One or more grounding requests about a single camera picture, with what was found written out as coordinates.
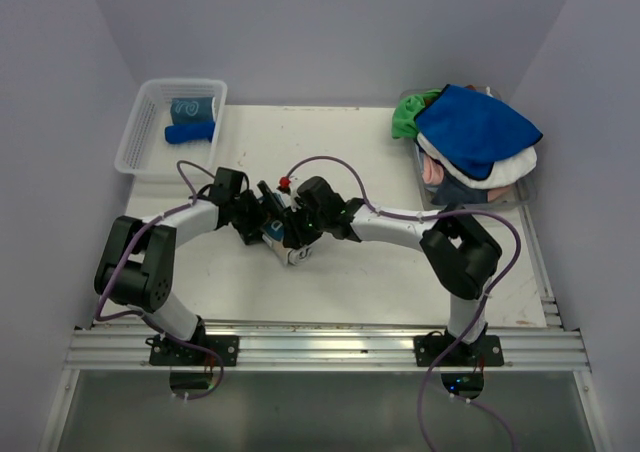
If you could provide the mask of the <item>teal beige cartoon towel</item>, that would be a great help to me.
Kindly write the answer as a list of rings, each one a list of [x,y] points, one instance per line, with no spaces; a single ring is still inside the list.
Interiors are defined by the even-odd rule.
[[[261,227],[262,240],[285,265],[299,265],[307,260],[313,244],[321,234],[314,228],[309,213],[287,195],[277,193],[285,205],[279,218],[267,216]]]

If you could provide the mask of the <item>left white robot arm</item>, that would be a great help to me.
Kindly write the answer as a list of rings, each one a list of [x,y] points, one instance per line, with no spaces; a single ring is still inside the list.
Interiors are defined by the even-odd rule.
[[[286,202],[261,181],[252,191],[248,176],[221,167],[213,182],[190,188],[187,203],[152,218],[120,216],[112,224],[94,277],[99,302],[94,320],[137,316],[185,364],[201,362],[209,350],[202,319],[173,292],[176,250],[228,225],[249,245],[265,236]]]

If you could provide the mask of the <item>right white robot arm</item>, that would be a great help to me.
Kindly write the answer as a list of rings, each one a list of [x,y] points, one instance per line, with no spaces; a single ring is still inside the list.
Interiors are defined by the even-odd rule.
[[[319,176],[301,184],[283,177],[278,190],[290,197],[284,211],[288,247],[302,248],[330,234],[337,240],[386,243],[423,253],[450,294],[447,356],[464,365],[480,354],[487,328],[481,301],[502,249],[475,218],[455,207],[434,219],[377,211],[362,199],[344,200]]]

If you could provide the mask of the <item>rolled blue towel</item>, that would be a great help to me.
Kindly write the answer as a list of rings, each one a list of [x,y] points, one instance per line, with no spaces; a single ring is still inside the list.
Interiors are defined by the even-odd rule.
[[[215,134],[215,127],[214,121],[170,125],[164,130],[164,138],[170,145],[200,141],[211,142]]]

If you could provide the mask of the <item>green towel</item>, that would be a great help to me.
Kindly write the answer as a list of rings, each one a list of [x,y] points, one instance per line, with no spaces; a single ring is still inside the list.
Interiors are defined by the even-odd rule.
[[[411,94],[401,99],[392,115],[392,138],[414,140],[419,133],[416,125],[416,117],[430,105],[440,93],[441,89],[429,89],[425,92]]]

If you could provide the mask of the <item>rolled teal towel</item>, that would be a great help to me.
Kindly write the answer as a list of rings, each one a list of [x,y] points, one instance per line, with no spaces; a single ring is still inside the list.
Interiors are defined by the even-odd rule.
[[[173,125],[190,125],[215,121],[215,97],[173,98],[170,106]]]

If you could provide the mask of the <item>white plastic basket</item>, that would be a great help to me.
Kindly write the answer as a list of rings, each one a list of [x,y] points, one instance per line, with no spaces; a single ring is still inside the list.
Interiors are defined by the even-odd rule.
[[[222,80],[203,78],[161,78],[142,84],[133,103],[118,151],[115,169],[149,182],[176,182],[176,163],[194,162],[210,169],[221,135],[228,86]],[[174,124],[171,111],[178,100],[212,100],[213,136],[172,144],[165,131]]]

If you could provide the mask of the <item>blue microfiber towel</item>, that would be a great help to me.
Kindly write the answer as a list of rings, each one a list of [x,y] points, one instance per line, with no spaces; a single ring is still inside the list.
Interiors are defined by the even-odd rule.
[[[423,135],[460,171],[485,179],[493,163],[534,147],[543,134],[506,103],[448,85],[417,117]]]

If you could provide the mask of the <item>white towel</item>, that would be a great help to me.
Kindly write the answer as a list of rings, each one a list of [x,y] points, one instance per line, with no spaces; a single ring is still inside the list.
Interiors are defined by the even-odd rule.
[[[485,179],[474,179],[454,166],[423,135],[417,137],[417,144],[431,158],[439,161],[458,181],[473,189],[494,189],[514,184],[534,170],[537,154],[534,147],[528,147],[513,157],[493,163],[491,172]]]

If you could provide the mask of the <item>clear plastic towel bin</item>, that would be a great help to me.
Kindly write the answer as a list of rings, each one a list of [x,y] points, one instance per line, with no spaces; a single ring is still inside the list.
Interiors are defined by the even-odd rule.
[[[421,204],[427,210],[444,208],[448,202],[442,202],[437,192],[437,187],[428,184],[423,178],[423,167],[427,155],[414,140],[404,139],[404,142],[411,157]],[[467,193],[462,192],[461,188],[456,186],[452,202],[462,204],[472,209],[508,210],[526,205],[536,197],[537,190],[532,178],[530,176],[524,176],[514,184],[507,186],[506,189],[498,195],[495,195],[493,192],[486,192],[486,200],[480,198],[480,192],[477,189],[471,189],[470,192]]]

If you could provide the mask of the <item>aluminium mounting rail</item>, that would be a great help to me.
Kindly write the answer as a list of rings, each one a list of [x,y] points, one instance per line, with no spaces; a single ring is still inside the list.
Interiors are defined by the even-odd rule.
[[[347,326],[327,324],[249,324],[210,321],[213,337],[231,338],[233,371],[266,372],[425,372],[431,362],[422,356],[420,336],[430,328]],[[493,370],[493,357],[503,360],[501,372],[585,372],[590,362],[582,336],[559,328],[498,328],[499,342],[469,370]],[[143,371],[151,367],[153,335],[144,324],[115,321],[73,333],[64,359],[68,370]]]

